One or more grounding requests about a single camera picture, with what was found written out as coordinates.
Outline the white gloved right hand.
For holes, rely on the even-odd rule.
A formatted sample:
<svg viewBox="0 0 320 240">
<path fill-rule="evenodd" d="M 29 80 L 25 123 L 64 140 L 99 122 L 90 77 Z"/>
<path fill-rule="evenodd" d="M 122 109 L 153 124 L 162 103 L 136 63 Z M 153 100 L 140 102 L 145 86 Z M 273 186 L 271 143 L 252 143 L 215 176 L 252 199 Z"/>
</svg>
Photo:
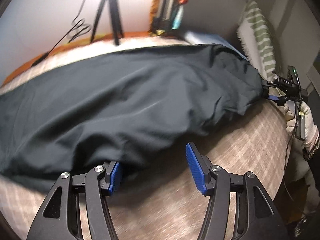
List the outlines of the white gloved right hand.
<svg viewBox="0 0 320 240">
<path fill-rule="evenodd" d="M 300 112 L 302 113 L 302 134 L 305 138 L 303 141 L 304 147 L 308 152 L 310 152 L 316 146 L 319 138 L 319 130 L 313 121 L 311 109 L 306 103 L 302 102 L 300 105 Z M 287 103 L 284 105 L 284 113 L 286 120 L 286 131 L 289 135 L 291 135 L 296 123 L 296 117 Z"/>
</svg>

